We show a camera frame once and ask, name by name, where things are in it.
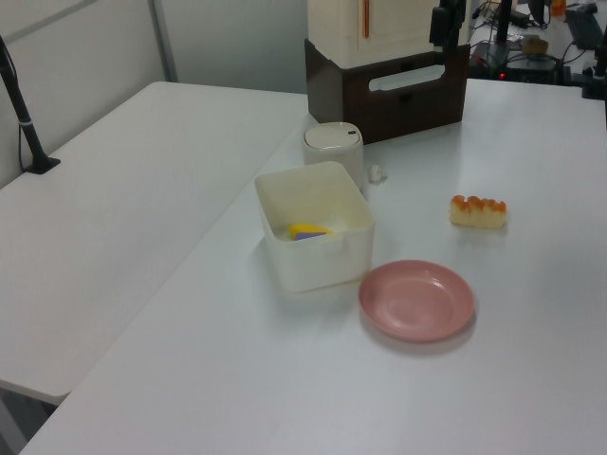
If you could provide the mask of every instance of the floor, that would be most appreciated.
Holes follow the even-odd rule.
[[[17,455],[57,409],[0,389],[0,455]]]

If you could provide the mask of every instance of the white wall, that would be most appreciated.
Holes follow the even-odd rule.
[[[305,0],[156,0],[179,82],[305,93]]]
[[[23,4],[0,0],[0,16],[22,17],[15,8]],[[150,82],[165,80],[148,0],[97,0],[8,48],[48,155]],[[0,188],[20,174],[17,125],[0,83]],[[24,149],[27,165],[25,139]]]

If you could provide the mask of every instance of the square container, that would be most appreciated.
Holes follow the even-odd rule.
[[[369,271],[376,220],[340,163],[260,175],[255,190],[267,247],[284,288],[303,292],[356,280]],[[295,223],[333,233],[293,241],[288,226]]]

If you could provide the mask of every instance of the electronic equipment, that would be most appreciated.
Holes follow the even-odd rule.
[[[568,9],[565,19],[579,49],[595,50],[600,45],[603,32],[594,15]]]

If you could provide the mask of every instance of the white table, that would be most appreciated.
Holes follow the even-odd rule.
[[[260,173],[301,165],[313,123]],[[458,272],[476,300],[466,331],[426,345],[386,337],[360,315],[358,282],[283,291],[249,182],[23,454],[602,453],[603,103],[469,81],[461,124],[365,156],[389,174],[364,189],[374,266]],[[456,193],[506,200],[507,227],[452,226]]]
[[[154,83],[2,189],[0,387],[59,404],[305,111]]]
[[[567,3],[572,4],[574,2],[573,0],[570,0]],[[597,22],[601,27],[605,28],[605,25],[607,24],[607,0],[596,0],[594,3],[597,3],[598,5],[598,12],[595,14]],[[517,11],[522,12],[524,14],[528,14],[529,7],[527,4],[519,5],[517,7]],[[484,18],[483,16],[479,17],[476,20],[476,26],[480,26],[485,20],[486,18]],[[544,21],[548,21],[548,8],[544,9]],[[576,59],[583,51],[581,49],[578,49],[575,45],[569,46],[573,41],[573,37],[571,36],[569,26],[564,21],[564,15],[553,16],[550,19],[550,24],[548,24],[546,29],[540,29],[538,27],[520,28],[509,24],[507,32],[508,35],[512,36],[538,35],[540,38],[548,42],[548,55],[552,55],[553,57],[556,57],[558,59],[563,59],[564,61],[570,61]],[[490,26],[484,26],[476,29],[470,38],[470,43],[472,45],[475,45],[483,40],[488,40],[489,37],[491,38],[491,42],[494,42],[496,28],[497,25],[493,29],[492,34]],[[510,52],[510,57],[517,55],[517,53],[518,52]],[[567,64],[567,66],[571,67],[572,73],[580,73],[585,67],[594,64],[596,64],[595,53],[594,51],[587,50],[586,52],[583,52],[581,57],[577,58],[570,64]]]

